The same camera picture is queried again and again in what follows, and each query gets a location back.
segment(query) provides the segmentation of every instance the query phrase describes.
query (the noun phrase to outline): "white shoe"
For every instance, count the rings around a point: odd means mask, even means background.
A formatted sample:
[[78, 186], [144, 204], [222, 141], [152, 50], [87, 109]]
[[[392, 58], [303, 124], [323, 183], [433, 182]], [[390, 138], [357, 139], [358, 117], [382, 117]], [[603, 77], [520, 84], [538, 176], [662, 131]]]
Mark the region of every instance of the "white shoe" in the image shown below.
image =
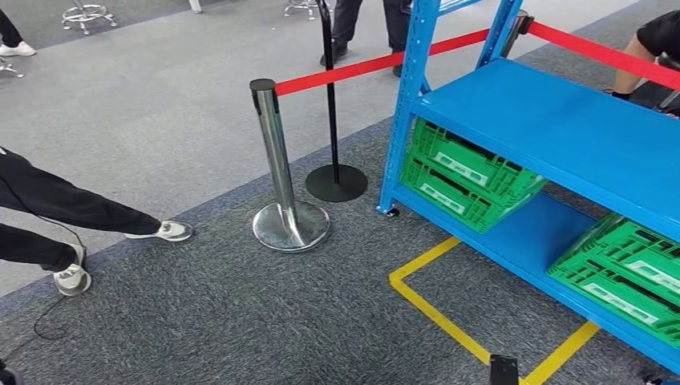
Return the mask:
[[160, 229], [153, 234], [135, 235], [125, 234], [125, 237], [130, 239], [144, 239], [144, 238], [162, 238], [170, 242], [179, 242], [189, 239], [193, 234], [193, 228], [190, 225], [175, 221], [160, 222]]
[[52, 274], [59, 293], [73, 297], [85, 293], [92, 284], [92, 276], [83, 268], [86, 250], [80, 245], [71, 245], [76, 260], [67, 269]]
[[26, 44], [26, 42], [21, 42], [14, 48], [9, 48], [4, 44], [0, 46], [0, 56], [33, 56], [37, 53], [38, 52], [36, 52], [33, 47]]

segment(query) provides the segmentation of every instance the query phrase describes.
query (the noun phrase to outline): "person's leg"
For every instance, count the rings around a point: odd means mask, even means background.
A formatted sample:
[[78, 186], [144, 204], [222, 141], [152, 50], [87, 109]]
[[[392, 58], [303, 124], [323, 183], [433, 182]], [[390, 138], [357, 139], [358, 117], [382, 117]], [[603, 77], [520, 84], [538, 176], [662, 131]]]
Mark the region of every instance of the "person's leg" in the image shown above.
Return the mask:
[[[333, 63], [347, 54], [347, 43], [354, 38], [361, 5], [362, 0], [338, 0], [335, 3], [333, 30], [330, 33], [333, 39]], [[321, 57], [319, 63], [322, 66], [326, 65], [325, 55]]]
[[[382, 0], [387, 22], [387, 37], [392, 52], [406, 50], [408, 26], [411, 21], [411, 0]], [[402, 65], [395, 66], [392, 71], [395, 76], [402, 75]]]
[[0, 56], [35, 55], [35, 50], [23, 41], [17, 28], [2, 10], [0, 10], [0, 34], [2, 35]]
[[[680, 10], [675, 10], [640, 27], [635, 36], [630, 39], [624, 52], [653, 62], [663, 52], [669, 51], [673, 54], [677, 50], [678, 36], [680, 36]], [[640, 79], [640, 76], [618, 70], [612, 95], [627, 100]]]
[[0, 206], [86, 229], [132, 234], [130, 237], [158, 236], [183, 241], [191, 235], [187, 225], [161, 223], [145, 213], [77, 188], [6, 149], [0, 151]]
[[17, 47], [23, 41], [17, 28], [2, 10], [0, 10], [0, 34], [2, 35], [2, 42], [10, 48]]
[[347, 43], [354, 38], [361, 5], [362, 0], [338, 0], [336, 2], [333, 31], [330, 36], [339, 47], [347, 47]]
[[40, 265], [51, 271], [64, 295], [78, 295], [90, 287], [92, 278], [82, 267], [84, 258], [85, 249], [80, 246], [0, 223], [0, 259]]
[[[637, 36], [633, 36], [633, 38], [630, 39], [630, 42], [628, 43], [628, 46], [626, 46], [624, 52], [649, 62], [653, 62], [657, 58], [644, 45], [642, 45], [642, 43], [640, 43], [640, 40]], [[616, 76], [614, 77], [614, 85], [612, 87], [612, 96], [618, 97], [619, 99], [628, 100], [630, 95], [635, 90], [635, 87], [640, 82], [641, 78], [641, 76], [631, 74], [626, 71], [617, 70]]]

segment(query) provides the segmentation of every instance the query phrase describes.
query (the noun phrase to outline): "stanchion post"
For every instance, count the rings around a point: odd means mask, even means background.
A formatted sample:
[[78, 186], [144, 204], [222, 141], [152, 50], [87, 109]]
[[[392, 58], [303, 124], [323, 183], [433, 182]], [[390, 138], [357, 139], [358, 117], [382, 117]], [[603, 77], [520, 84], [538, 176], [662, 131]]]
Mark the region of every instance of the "stanchion post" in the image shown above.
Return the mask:
[[[330, 37], [330, 11], [326, 0], [318, 0], [323, 33], [323, 54], [326, 69], [333, 69], [333, 49]], [[360, 197], [368, 187], [368, 179], [361, 170], [340, 164], [338, 156], [338, 122], [335, 110], [335, 84], [326, 85], [328, 123], [330, 126], [331, 164], [312, 171], [305, 182], [307, 191], [326, 202], [346, 202]]]
[[277, 196], [276, 203], [264, 207], [253, 218], [253, 232], [260, 243], [271, 249], [296, 253], [317, 245], [328, 234], [330, 219], [323, 209], [295, 200], [275, 87], [271, 79], [250, 82]]
[[515, 45], [517, 37], [520, 36], [520, 31], [524, 27], [524, 24], [528, 21], [529, 13], [526, 10], [519, 10], [517, 16], [515, 17], [515, 22], [510, 28], [510, 33], [508, 34], [508, 40], [505, 41], [503, 45], [503, 50], [500, 51], [500, 56], [507, 58], [510, 55], [510, 50], [512, 46]]

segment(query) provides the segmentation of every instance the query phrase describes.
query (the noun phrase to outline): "black stanchion post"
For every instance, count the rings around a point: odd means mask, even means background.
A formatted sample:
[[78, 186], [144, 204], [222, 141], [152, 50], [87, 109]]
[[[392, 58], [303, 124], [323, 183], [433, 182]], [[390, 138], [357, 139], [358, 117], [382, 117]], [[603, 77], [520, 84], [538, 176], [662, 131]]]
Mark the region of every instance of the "black stanchion post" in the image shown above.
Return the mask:
[[531, 22], [531, 20], [532, 19], [530, 19], [529, 13], [527, 13], [526, 10], [519, 10], [517, 12], [515, 22], [512, 23], [512, 27], [510, 28], [510, 34], [508, 35], [508, 39], [505, 41], [503, 49], [500, 51], [500, 56], [507, 58], [508, 55], [510, 55], [510, 50], [512, 49], [512, 46], [515, 45], [515, 41], [522, 33], [521, 29], [524, 27], [524, 24], [527, 21]]
[[[326, 69], [333, 69], [333, 47], [330, 37], [330, 11], [326, 0], [318, 0], [323, 32], [323, 53]], [[360, 197], [368, 187], [368, 179], [361, 170], [340, 164], [338, 157], [338, 121], [335, 110], [335, 84], [326, 86], [330, 151], [332, 164], [312, 171], [306, 180], [307, 191], [326, 202], [346, 202]]]

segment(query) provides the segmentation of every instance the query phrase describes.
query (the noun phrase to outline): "stanchion base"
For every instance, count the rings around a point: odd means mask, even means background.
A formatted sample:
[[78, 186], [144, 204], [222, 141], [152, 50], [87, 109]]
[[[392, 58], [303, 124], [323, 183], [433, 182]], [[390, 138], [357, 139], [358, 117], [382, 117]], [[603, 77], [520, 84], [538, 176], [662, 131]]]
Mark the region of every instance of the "stanchion base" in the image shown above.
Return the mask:
[[325, 202], [347, 202], [360, 197], [368, 188], [368, 178], [361, 170], [340, 164], [340, 183], [333, 177], [333, 165], [312, 171], [306, 180], [307, 191]]
[[318, 245], [328, 234], [330, 219], [323, 209], [295, 201], [297, 224], [288, 225], [278, 203], [266, 206], [253, 219], [253, 232], [261, 244], [283, 253], [299, 253]]

